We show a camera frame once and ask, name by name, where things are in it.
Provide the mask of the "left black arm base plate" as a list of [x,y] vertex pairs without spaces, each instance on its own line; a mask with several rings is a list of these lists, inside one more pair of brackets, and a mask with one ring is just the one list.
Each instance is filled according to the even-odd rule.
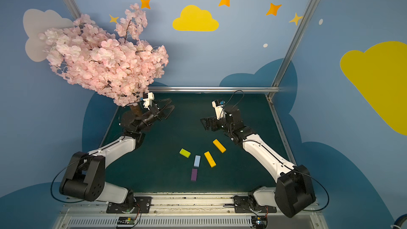
[[106,210],[107,214],[137,214],[149,213],[152,197],[129,196],[121,204],[110,202]]

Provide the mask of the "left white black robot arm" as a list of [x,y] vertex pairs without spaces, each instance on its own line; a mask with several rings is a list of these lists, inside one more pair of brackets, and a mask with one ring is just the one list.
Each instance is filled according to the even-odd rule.
[[62,195],[84,201],[103,201],[109,213],[140,212],[131,189],[106,182],[106,169],[122,156],[138,149],[145,133],[155,121],[168,118],[174,110],[171,99],[144,99],[146,111],[140,116],[125,112],[120,121],[124,133],[117,140],[89,153],[77,152],[72,157],[60,183]]

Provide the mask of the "pink cherry blossom tree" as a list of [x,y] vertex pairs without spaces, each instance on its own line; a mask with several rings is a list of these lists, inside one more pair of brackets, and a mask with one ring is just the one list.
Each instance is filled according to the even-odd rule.
[[82,14],[71,28],[39,33],[51,70],[69,84],[93,90],[125,107],[140,102],[155,79],[162,77],[169,56],[140,35],[147,27],[138,4],[125,11],[113,34]]

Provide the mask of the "right green circuit board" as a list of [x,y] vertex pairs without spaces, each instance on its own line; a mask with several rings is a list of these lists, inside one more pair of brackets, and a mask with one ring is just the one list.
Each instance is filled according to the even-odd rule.
[[252,216],[251,217],[252,229],[266,229],[268,220],[265,216]]

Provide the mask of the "lime green block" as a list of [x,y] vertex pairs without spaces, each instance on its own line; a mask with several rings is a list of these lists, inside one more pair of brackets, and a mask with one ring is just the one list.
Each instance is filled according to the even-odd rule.
[[187,151],[186,149],[182,148],[179,152],[180,155],[184,156],[185,158],[189,158],[191,153]]

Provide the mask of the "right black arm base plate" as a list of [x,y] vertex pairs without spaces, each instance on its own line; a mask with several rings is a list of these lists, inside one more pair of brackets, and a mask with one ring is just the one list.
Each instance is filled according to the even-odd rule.
[[253,196],[233,196],[235,213],[276,213],[277,208],[273,206],[259,205]]

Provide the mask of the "left green circuit board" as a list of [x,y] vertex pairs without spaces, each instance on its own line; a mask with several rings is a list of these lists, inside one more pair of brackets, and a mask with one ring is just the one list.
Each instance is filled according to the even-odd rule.
[[119,217],[117,220],[117,228],[132,228],[135,225],[136,217]]

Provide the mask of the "green circuit board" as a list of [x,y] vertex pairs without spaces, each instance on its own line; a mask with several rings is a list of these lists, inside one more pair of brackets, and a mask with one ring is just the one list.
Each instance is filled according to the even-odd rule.
[[268,220],[265,216],[252,216],[251,217],[252,229],[266,229]]
[[117,228],[132,228],[135,225],[136,217],[119,217],[117,220]]

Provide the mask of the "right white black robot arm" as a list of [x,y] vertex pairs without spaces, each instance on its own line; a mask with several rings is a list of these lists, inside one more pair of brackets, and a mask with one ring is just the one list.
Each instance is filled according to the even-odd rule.
[[251,154],[272,176],[274,188],[260,187],[248,194],[243,204],[257,212],[262,207],[278,208],[292,218],[316,201],[309,170],[296,166],[274,151],[260,135],[244,124],[239,109],[216,109],[216,116],[201,118],[205,130],[224,131],[235,145]]

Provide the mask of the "aluminium rail front frame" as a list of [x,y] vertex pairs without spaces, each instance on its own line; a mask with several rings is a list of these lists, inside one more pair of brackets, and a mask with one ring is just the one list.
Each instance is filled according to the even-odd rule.
[[[235,213],[233,196],[246,193],[136,193],[152,197],[149,213],[107,214],[107,203],[65,204],[55,229],[251,229],[252,216],[265,216],[266,229],[326,229],[318,205],[293,218],[276,213]],[[117,228],[119,217],[136,217],[132,228]]]

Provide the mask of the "yellow block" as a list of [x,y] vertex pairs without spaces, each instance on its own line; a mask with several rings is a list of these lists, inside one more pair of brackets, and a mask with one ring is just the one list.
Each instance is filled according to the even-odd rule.
[[221,144],[219,140],[214,140],[213,144],[217,147],[217,149],[221,152],[224,153],[226,152],[226,148]]
[[205,152],[204,156],[205,156],[206,160],[208,161],[208,164],[210,165],[211,168],[216,166],[216,162],[213,159],[213,157],[209,151]]

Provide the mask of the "light blue block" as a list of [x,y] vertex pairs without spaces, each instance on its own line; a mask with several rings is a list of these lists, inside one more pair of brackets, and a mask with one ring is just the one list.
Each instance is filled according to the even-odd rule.
[[200,160],[201,160],[201,156],[200,155],[196,155],[195,159],[194,159],[194,167],[198,168],[200,166]]

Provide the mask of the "purple block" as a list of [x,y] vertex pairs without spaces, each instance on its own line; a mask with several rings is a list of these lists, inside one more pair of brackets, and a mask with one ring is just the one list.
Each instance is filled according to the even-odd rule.
[[191,181],[197,181],[197,176],[198,176],[198,169],[193,168],[191,171]]

